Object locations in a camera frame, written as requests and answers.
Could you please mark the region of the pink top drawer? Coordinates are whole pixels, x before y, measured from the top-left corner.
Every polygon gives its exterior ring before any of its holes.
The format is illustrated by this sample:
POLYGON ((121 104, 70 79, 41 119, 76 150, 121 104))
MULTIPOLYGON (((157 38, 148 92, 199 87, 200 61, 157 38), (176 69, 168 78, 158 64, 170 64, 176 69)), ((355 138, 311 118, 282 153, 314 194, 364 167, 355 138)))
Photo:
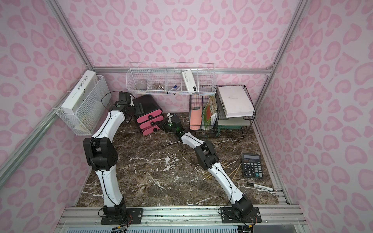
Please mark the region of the pink top drawer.
POLYGON ((137 123, 144 123, 146 121, 149 121, 151 119, 156 118, 157 116, 161 115, 163 113, 163 110, 158 108, 153 111, 150 111, 148 113, 144 113, 137 117, 136 122, 137 123))

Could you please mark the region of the black pink drawer cabinet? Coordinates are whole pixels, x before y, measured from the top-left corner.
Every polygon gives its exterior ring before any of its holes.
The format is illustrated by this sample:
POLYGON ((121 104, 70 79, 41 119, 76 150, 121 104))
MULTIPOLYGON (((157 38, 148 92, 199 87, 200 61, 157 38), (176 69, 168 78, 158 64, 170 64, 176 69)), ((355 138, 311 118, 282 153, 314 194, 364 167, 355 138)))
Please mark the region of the black pink drawer cabinet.
POLYGON ((144 95, 144 96, 141 96, 141 97, 138 97, 136 99, 134 99, 134 103, 140 103, 143 107, 143 110, 144 110, 144 113, 148 113, 150 111, 153 111, 155 109, 162 109, 158 104, 157 102, 155 101, 155 99, 153 98, 152 95, 144 95))

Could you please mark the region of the pink bottom drawer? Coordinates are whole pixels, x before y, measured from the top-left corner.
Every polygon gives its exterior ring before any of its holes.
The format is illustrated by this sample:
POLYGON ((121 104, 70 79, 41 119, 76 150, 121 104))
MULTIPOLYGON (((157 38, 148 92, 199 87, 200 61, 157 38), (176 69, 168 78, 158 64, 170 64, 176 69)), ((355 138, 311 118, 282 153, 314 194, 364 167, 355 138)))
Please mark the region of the pink bottom drawer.
POLYGON ((146 129, 141 130, 142 134, 144 136, 150 135, 151 133, 156 133, 158 131, 162 131, 163 127, 160 126, 159 124, 152 125, 146 129))

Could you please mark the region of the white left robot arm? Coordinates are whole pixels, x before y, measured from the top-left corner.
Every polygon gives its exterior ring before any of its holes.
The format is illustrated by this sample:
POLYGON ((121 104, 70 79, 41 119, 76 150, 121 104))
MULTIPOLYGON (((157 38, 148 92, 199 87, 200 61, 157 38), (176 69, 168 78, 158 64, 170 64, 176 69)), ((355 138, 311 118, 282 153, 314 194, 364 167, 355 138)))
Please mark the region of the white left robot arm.
POLYGON ((103 190, 102 225, 129 226, 140 224, 142 219, 142 208, 126 208, 116 176, 119 156, 112 144, 120 125, 136 113, 132 97, 131 93, 120 91, 118 101, 111 107, 98 131, 83 141, 87 163, 98 176, 103 190))

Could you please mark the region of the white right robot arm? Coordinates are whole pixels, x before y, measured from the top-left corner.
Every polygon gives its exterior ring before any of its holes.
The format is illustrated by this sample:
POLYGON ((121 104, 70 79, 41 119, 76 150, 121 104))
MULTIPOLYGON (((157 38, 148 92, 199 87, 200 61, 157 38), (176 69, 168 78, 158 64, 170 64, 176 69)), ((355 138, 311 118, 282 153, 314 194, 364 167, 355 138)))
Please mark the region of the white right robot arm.
POLYGON ((219 208, 218 213, 222 221, 232 220, 248 224, 249 227, 262 222, 259 209, 253 206, 247 195, 241 192, 226 174, 210 141, 200 140, 185 130, 177 114, 168 113, 165 119, 155 125, 166 133, 174 134, 179 141, 194 149, 199 165, 208 171, 223 189, 228 197, 227 204, 231 206, 219 208))

